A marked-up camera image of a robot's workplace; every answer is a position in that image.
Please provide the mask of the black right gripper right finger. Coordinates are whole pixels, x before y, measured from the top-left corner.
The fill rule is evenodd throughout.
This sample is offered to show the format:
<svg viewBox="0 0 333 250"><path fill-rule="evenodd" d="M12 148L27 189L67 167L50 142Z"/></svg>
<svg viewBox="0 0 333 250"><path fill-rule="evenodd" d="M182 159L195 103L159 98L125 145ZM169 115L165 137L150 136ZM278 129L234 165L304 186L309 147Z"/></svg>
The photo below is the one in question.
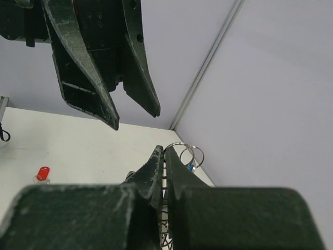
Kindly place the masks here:
<svg viewBox="0 0 333 250"><path fill-rule="evenodd" d="M305 199L285 187L211 187L165 150L174 249L324 249Z"/></svg>

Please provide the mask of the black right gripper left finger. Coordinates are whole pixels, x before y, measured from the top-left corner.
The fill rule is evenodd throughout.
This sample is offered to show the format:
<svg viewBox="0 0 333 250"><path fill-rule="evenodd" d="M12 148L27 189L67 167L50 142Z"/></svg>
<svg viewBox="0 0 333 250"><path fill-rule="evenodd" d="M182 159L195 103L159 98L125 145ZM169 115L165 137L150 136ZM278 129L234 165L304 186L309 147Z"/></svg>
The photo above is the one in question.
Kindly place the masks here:
<svg viewBox="0 0 333 250"><path fill-rule="evenodd" d="M120 184L22 189L1 222L1 249L160 249L163 147Z"/></svg>

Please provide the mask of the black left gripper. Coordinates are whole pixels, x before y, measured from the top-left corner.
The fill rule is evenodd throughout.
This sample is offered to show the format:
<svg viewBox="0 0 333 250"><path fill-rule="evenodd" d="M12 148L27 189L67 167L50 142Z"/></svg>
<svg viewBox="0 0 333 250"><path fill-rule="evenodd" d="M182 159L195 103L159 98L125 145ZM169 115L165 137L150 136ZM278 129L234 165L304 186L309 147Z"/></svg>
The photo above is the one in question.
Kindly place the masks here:
<svg viewBox="0 0 333 250"><path fill-rule="evenodd" d="M123 75L127 95L153 117L160 116L141 1L1 1L1 36L28 47L50 44L63 100L114 130L119 115L110 92Z"/></svg>

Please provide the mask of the large grey keyring yellow handle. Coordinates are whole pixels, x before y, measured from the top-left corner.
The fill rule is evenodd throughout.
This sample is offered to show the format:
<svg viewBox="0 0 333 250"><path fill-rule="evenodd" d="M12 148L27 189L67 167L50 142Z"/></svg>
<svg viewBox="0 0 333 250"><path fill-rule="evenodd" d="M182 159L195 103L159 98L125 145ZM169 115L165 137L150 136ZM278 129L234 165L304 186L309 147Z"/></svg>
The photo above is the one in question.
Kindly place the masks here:
<svg viewBox="0 0 333 250"><path fill-rule="evenodd" d="M184 165L186 168L190 164L194 164L195 169L199 168L204 161L204 153L203 151L195 146L190 146L183 142L174 142L168 145L163 151L163 172L162 172L162 181L161 181L161 189L162 189L162 206L159 208L158 218L159 218L159 234L160 234L160 246L161 249L173 249L172 237L169 233L169 219L168 219L168 181L167 181L167 167L166 167L166 150L169 148L174 148L175 146L183 147L183 150L180 153L176 153L178 160ZM202 154L202 161L199 165L197 165L195 160L195 150L198 150Z"/></svg>

